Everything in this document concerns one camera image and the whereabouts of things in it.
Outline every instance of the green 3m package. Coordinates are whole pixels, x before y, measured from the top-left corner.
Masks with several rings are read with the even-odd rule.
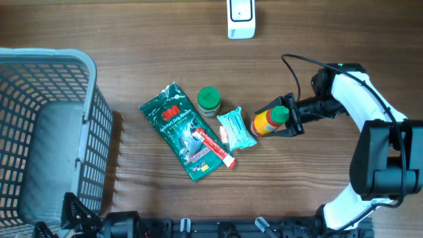
[[[201,127],[228,152],[176,83],[139,109],[169,144],[194,182],[222,164],[214,152],[192,137],[196,128]]]

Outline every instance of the bottle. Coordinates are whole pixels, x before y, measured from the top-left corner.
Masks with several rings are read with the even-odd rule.
[[[251,122],[251,132],[256,136],[264,136],[278,129],[289,118],[289,109],[275,106],[258,114]]]
[[[220,109],[220,93],[213,87],[205,87],[198,93],[198,108],[204,116],[216,116]]]

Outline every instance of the yellow label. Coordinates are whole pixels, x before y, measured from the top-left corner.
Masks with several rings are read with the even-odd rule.
[[[269,129],[272,129],[273,126],[267,122],[267,117],[266,117],[267,112],[268,110],[265,110],[264,112],[257,115],[256,118],[254,119],[254,127],[256,128],[257,132],[262,135],[269,134],[270,132],[273,132],[274,130],[274,129],[269,130]]]
[[[208,170],[209,169],[209,166],[208,165],[204,165],[203,167],[201,167],[201,171],[206,171],[206,170]]]

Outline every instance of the green lid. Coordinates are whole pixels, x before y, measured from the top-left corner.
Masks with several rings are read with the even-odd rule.
[[[289,118],[289,109],[284,106],[275,106],[270,111],[270,117],[275,123],[283,124]]]
[[[205,87],[198,93],[198,105],[204,110],[214,110],[219,106],[220,94],[213,87]]]

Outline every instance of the basket bottom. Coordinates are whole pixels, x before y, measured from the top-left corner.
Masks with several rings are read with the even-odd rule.
[[[82,111],[82,102],[56,102],[37,114],[20,202],[25,223],[60,224],[63,195],[71,192]]]

